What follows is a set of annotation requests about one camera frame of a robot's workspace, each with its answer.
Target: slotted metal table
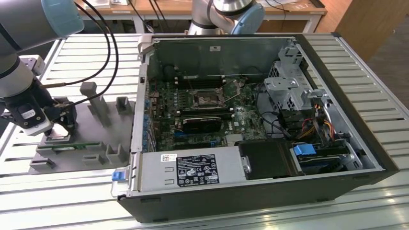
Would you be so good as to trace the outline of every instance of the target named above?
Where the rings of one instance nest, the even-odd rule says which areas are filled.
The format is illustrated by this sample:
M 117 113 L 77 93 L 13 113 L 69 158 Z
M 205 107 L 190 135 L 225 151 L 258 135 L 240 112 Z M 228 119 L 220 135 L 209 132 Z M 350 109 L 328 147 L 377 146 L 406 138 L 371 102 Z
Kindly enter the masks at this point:
M 9 125 L 0 139 L 0 229 L 405 229 L 409 228 L 409 112 L 342 40 L 332 34 L 305 34 L 401 172 L 375 185 L 357 188 L 333 201 L 278 207 L 166 223 L 138 223 L 110 196 L 112 170 L 28 175 L 41 136 L 28 137 Z M 117 34 L 118 76 L 105 94 L 136 99 L 137 34 Z M 56 41 L 45 59 L 42 83 L 88 77 L 106 55 L 101 34 Z M 113 72 L 94 78 L 105 87 Z M 78 85 L 49 90 L 52 96 L 82 98 Z

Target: wire bundle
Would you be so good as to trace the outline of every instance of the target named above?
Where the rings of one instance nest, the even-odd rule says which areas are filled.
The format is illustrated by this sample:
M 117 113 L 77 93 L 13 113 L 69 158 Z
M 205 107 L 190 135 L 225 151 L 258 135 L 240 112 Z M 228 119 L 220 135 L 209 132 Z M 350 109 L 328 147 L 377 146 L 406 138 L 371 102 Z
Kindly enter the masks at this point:
M 102 25 L 105 27 L 105 30 L 102 29 L 102 26 L 100 25 L 100 23 L 97 22 L 97 20 L 94 19 L 94 17 L 85 11 L 85 9 L 76 3 L 76 6 L 77 8 L 84 12 L 84 14 L 90 18 L 90 20 L 93 21 L 93 23 L 96 24 L 97 28 L 101 30 L 102 34 L 104 34 L 104 37 L 105 37 L 105 40 L 106 40 L 106 47 L 108 47 L 108 55 L 106 55 L 106 60 L 105 60 L 105 63 L 102 65 L 102 67 L 100 68 L 100 70 L 93 74 L 90 75 L 89 77 L 81 79 L 81 80 L 77 80 L 77 81 L 73 81 L 73 82 L 64 82 L 64 83 L 57 83 L 57 84 L 49 84 L 49 85 L 42 85 L 41 87 L 44 89 L 49 89 L 49 88 L 56 88 L 56 87 L 62 87 L 62 86 L 66 86 L 66 85 L 74 85 L 74 84 L 78 84 L 78 83 L 82 83 L 88 80 L 90 80 L 92 78 L 94 78 L 101 72 L 102 70 L 105 69 L 108 63 L 109 63 L 109 60 L 110 60 L 110 42 L 109 42 L 109 38 L 108 38 L 108 34 L 106 32 L 109 33 L 110 35 L 110 38 L 112 38 L 112 43 L 113 43 L 113 49 L 114 49 L 114 69 L 113 69 L 113 74 L 112 74 L 112 78 L 110 78 L 110 81 L 108 82 L 108 85 L 106 87 L 104 88 L 104 90 L 97 93 L 96 95 L 74 102 L 74 103 L 70 103 L 69 105 L 66 105 L 65 109 L 68 109 L 69 107 L 72 106 L 76 106 L 78 104 L 81 104 L 82 102 L 85 101 L 89 101 L 92 100 L 93 98 L 97 98 L 98 96 L 101 96 L 106 90 L 109 89 L 109 87 L 112 86 L 112 83 L 113 83 L 113 80 L 114 80 L 114 77 L 117 75 L 117 71 L 118 71 L 118 64 L 120 64 L 120 57 L 118 57 L 118 47 L 117 47 L 117 42 L 116 42 L 116 39 L 114 39 L 114 35 L 110 31 L 110 28 L 108 26 L 108 23 L 102 17 L 102 15 L 100 14 L 100 12 L 96 10 L 96 8 L 93 7 L 93 5 L 86 1 L 86 0 L 82 0 L 82 2 L 89 6 L 89 8 L 92 9 L 92 11 L 97 14 L 100 20 L 102 21 Z

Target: warning label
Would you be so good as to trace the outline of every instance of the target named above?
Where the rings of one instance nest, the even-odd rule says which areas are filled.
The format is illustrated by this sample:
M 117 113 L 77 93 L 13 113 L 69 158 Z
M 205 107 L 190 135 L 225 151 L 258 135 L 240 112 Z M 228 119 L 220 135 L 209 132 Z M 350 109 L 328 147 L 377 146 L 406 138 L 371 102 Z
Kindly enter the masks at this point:
M 176 168 L 180 187 L 218 184 L 214 155 L 177 157 Z

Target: blue tab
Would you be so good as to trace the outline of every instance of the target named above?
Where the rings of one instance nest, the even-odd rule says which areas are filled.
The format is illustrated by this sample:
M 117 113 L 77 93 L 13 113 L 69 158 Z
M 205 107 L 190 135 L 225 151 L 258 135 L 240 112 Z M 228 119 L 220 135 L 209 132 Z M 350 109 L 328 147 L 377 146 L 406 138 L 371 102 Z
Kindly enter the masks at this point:
M 312 144 L 302 144 L 293 147 L 297 156 L 316 155 L 314 147 Z
M 124 181 L 125 180 L 125 172 L 117 171 L 112 173 L 112 181 Z

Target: circuit board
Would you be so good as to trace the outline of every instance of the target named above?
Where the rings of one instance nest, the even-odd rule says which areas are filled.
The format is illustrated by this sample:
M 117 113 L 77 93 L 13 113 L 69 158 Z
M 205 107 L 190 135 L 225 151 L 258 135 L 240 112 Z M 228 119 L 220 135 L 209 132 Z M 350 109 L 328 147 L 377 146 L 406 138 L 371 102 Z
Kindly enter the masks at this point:
M 266 132 L 254 106 L 256 84 L 245 84 L 240 77 L 229 77 L 213 89 L 178 89 L 173 82 L 152 81 L 149 87 L 152 120 L 157 151 L 230 146 L 226 137 L 240 134 L 242 140 L 264 139 Z M 228 110 L 217 132 L 186 134 L 178 128 L 180 110 Z

